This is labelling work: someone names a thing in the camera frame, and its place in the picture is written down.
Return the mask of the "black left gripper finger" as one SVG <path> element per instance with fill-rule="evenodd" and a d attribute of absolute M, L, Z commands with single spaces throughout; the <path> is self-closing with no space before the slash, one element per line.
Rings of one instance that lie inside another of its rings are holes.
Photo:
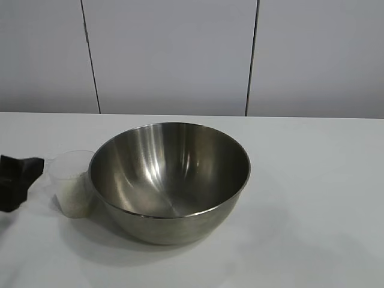
<path fill-rule="evenodd" d="M 1 178 L 1 212 L 13 212 L 27 200 L 26 181 Z"/>
<path fill-rule="evenodd" d="M 34 182 L 44 170 L 44 159 L 38 157 L 17 159 L 1 155 L 1 183 Z"/>

